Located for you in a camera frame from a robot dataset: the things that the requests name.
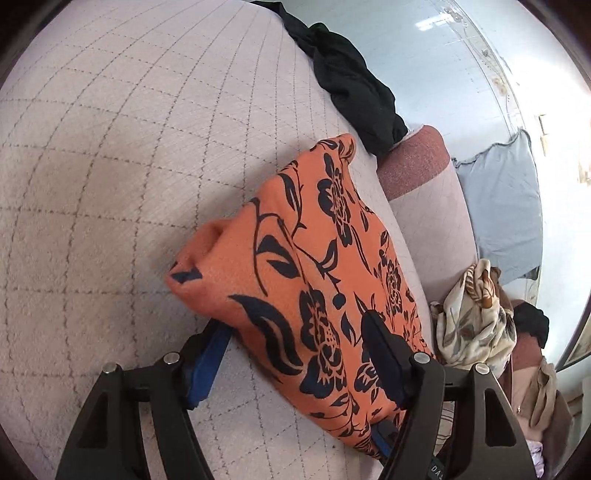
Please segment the pink fabric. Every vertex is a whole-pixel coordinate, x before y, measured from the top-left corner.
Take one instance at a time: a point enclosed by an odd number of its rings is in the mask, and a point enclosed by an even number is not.
[[[427,301],[442,302],[477,260],[470,216],[449,157],[439,175],[389,203]]]
[[[394,147],[378,165],[378,178],[386,198],[399,198],[427,183],[447,167],[449,160],[441,134],[425,125]]]

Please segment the metal screw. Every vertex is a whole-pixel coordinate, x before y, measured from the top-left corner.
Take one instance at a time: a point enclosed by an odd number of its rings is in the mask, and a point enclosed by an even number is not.
[[[103,373],[106,374],[111,374],[113,373],[115,370],[117,370],[117,367],[119,365],[117,365],[115,362],[107,362],[105,364],[105,366],[103,367]]]
[[[181,359],[181,356],[177,352],[170,352],[164,355],[164,363],[167,365],[172,365],[178,362]]]
[[[414,361],[418,364],[427,364],[431,361],[431,357],[424,352],[417,352],[413,356]]]
[[[476,366],[474,367],[474,370],[476,370],[481,375],[486,375],[487,373],[489,373],[491,371],[491,369],[488,368],[487,364],[476,364]]]

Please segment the black garment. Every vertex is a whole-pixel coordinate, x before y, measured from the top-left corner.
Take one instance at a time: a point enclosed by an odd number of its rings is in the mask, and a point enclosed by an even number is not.
[[[535,308],[531,303],[523,302],[515,307],[513,320],[517,333],[529,333],[537,338],[540,348],[546,346],[550,320],[542,310]]]
[[[306,27],[287,13],[281,2],[253,3],[281,17],[290,37],[313,59],[316,80],[357,130],[368,152],[380,160],[402,140],[408,128],[394,109],[394,95],[372,75],[349,40],[329,31],[322,23]]]

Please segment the orange floral pillow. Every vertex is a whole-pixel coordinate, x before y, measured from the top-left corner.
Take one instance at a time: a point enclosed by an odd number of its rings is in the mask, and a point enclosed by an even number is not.
[[[402,415],[381,388],[361,316],[377,310],[414,351],[430,352],[388,232],[351,181],[354,155],[349,134],[302,153],[233,219],[198,229],[167,284],[234,327],[298,410],[376,456],[370,425]]]

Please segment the gray grid pattern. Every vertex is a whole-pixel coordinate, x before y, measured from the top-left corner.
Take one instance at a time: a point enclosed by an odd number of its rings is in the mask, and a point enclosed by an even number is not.
[[[203,324],[162,281],[195,227],[350,127],[281,21],[239,0],[74,1],[0,110],[0,423],[45,480],[105,361],[150,364]],[[361,147],[353,178],[386,211],[373,168]],[[361,475],[235,344],[191,419],[216,479]]]

